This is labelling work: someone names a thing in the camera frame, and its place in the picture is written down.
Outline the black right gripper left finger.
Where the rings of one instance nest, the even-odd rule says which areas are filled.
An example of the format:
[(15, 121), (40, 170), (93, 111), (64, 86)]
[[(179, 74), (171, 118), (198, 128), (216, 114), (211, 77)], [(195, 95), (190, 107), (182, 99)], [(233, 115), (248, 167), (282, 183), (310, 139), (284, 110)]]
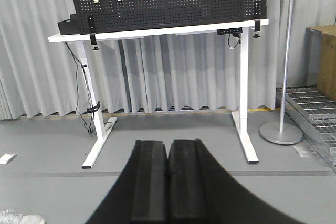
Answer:
[(163, 142), (137, 140), (119, 178), (88, 223), (167, 223)]

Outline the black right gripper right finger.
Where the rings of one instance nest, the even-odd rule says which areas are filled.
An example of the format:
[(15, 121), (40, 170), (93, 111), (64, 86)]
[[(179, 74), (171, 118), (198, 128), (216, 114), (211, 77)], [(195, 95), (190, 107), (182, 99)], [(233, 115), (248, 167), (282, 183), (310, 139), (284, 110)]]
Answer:
[(169, 153), (171, 223), (299, 223), (241, 185), (200, 139)]

